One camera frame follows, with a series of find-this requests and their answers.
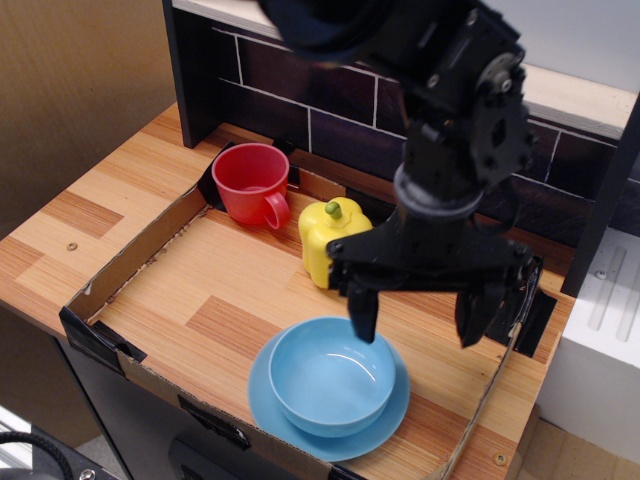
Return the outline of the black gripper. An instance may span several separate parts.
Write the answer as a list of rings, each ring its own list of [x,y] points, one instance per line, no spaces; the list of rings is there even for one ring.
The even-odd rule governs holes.
[[[530,247],[468,219],[433,222],[398,207],[375,228],[328,243],[328,287],[347,293],[355,335],[375,340],[380,291],[457,292],[461,346],[503,344],[526,297]]]

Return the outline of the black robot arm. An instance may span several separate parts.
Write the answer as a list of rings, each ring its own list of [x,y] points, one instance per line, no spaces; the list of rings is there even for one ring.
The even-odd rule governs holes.
[[[463,347],[476,344],[518,287],[529,248],[480,226],[495,186],[531,161],[518,33],[479,1],[264,1],[286,46],[324,65],[363,62],[396,80],[407,137],[396,208],[378,227],[333,240],[329,285],[372,341],[382,291],[457,296]]]

